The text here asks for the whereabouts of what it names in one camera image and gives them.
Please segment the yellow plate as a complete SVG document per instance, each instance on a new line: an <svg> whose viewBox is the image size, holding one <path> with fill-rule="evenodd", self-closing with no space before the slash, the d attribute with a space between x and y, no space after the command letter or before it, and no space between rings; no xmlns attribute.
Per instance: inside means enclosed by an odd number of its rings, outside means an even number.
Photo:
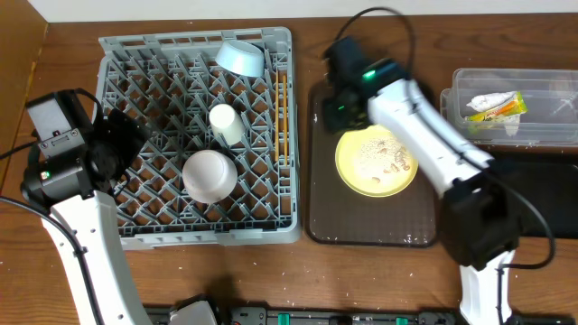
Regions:
<svg viewBox="0 0 578 325"><path fill-rule="evenodd" d="M346 185L371 198L404 190L418 168L406 147L381 125L345 132L336 147L335 164Z"/></svg>

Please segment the pink bowl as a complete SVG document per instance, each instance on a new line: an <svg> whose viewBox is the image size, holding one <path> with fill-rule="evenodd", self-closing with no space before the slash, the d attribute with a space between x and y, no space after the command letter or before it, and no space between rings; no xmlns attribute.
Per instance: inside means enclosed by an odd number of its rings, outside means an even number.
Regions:
<svg viewBox="0 0 578 325"><path fill-rule="evenodd" d="M182 168L182 180L195 201L212 204L224 200L236 187L235 164L223 153L202 150L189 157Z"/></svg>

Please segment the cream plastic cup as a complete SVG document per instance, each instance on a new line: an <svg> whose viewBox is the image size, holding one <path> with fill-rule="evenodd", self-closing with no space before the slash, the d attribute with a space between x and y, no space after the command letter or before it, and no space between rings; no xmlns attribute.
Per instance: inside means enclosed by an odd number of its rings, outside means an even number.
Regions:
<svg viewBox="0 0 578 325"><path fill-rule="evenodd" d="M222 136L227 145L239 143L246 132L240 115L228 104L214 106L210 111L209 120L213 134Z"/></svg>

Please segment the light blue bowl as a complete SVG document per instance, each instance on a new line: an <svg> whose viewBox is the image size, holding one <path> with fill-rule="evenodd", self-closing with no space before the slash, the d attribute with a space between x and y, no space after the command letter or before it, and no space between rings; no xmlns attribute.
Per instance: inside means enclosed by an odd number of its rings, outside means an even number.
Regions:
<svg viewBox="0 0 578 325"><path fill-rule="evenodd" d="M248 42L224 42L215 61L225 70L246 77L258 78L265 72L265 54Z"/></svg>

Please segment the white tissue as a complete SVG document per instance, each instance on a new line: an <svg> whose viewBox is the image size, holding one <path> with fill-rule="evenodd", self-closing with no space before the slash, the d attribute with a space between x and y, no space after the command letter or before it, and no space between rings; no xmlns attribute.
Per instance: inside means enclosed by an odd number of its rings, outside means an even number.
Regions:
<svg viewBox="0 0 578 325"><path fill-rule="evenodd" d="M519 91L478 95L467 107L472 108L475 114L466 116L465 121L501 124L508 136L517 134L521 116L527 112L527 105ZM494 125L487 125L486 128L490 129Z"/></svg>

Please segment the yellow green snack wrapper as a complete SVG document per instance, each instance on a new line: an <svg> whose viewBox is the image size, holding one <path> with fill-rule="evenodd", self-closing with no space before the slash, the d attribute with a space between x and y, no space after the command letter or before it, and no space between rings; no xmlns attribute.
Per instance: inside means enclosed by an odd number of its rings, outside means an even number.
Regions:
<svg viewBox="0 0 578 325"><path fill-rule="evenodd" d="M519 91L490 93L474 97L467 107L475 111L466 116L469 122L502 121L506 117L519 116L527 112L527 105Z"/></svg>

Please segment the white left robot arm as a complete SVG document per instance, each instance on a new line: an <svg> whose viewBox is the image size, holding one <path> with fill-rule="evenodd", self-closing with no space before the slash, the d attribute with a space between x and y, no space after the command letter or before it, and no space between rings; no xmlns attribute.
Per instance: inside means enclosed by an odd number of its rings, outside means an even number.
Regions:
<svg viewBox="0 0 578 325"><path fill-rule="evenodd" d="M114 187L150 134L119 110L87 114L82 88L25 106L37 142L23 173L25 207L42 216L83 324L149 324L117 229Z"/></svg>

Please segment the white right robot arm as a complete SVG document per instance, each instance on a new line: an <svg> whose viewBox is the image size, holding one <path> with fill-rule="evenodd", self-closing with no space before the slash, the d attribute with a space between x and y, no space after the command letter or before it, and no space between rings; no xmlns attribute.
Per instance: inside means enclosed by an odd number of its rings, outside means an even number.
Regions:
<svg viewBox="0 0 578 325"><path fill-rule="evenodd" d="M350 37L324 53L333 95L323 108L331 133L383 129L417 160L441 203L439 238L460 266L460 313L469 324L506 324L506 274L522 232L522 199L491 155L460 135L425 98L408 69L371 61Z"/></svg>

